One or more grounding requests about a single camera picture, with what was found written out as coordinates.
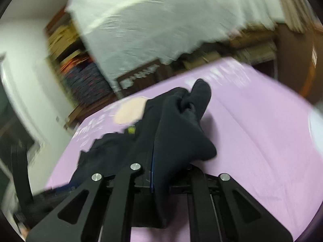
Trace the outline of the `pink printed bed sheet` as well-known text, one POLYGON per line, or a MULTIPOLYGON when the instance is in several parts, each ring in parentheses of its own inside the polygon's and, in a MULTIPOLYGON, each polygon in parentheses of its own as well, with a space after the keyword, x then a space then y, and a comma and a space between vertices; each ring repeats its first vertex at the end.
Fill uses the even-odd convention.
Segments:
POLYGON ((212 90, 201 125, 217 156, 201 166, 227 173, 292 234, 307 239, 322 222, 322 114, 294 91, 252 67, 225 58, 108 105, 78 127, 47 187, 70 181, 81 151, 128 122, 116 118, 136 99, 151 99, 204 79, 212 90))

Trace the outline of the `dark wooden chair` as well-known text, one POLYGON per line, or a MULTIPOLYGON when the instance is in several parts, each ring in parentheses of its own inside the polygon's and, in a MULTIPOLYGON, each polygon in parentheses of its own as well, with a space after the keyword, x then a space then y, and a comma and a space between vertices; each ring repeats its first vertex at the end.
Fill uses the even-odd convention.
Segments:
POLYGON ((173 71, 169 65, 164 65, 159 59, 154 59, 119 76, 116 81, 121 89, 121 94, 126 97, 172 76, 173 71))

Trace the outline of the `tan cardboard boxes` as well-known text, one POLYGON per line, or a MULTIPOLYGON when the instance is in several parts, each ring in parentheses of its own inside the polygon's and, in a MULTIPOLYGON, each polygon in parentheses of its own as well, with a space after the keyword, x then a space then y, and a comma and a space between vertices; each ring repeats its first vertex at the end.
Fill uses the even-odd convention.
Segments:
POLYGON ((84 49, 78 31, 71 18, 61 19, 45 29, 48 36, 50 58, 61 62, 76 50, 84 49))

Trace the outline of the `white lace cover cloth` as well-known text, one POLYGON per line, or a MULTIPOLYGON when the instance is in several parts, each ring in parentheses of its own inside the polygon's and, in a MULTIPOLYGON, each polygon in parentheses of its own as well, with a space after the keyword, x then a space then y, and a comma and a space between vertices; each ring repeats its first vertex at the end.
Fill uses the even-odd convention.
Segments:
POLYGON ((284 21, 279 0, 69 0, 66 10, 104 76, 169 63, 249 25, 284 21))

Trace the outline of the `beige patterned curtain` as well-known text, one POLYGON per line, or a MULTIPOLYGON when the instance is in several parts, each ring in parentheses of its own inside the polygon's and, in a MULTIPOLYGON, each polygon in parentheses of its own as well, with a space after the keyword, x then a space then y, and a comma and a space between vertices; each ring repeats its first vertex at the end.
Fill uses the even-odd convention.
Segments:
POLYGON ((307 0, 280 0, 285 24, 295 33, 305 33, 317 17, 307 0))

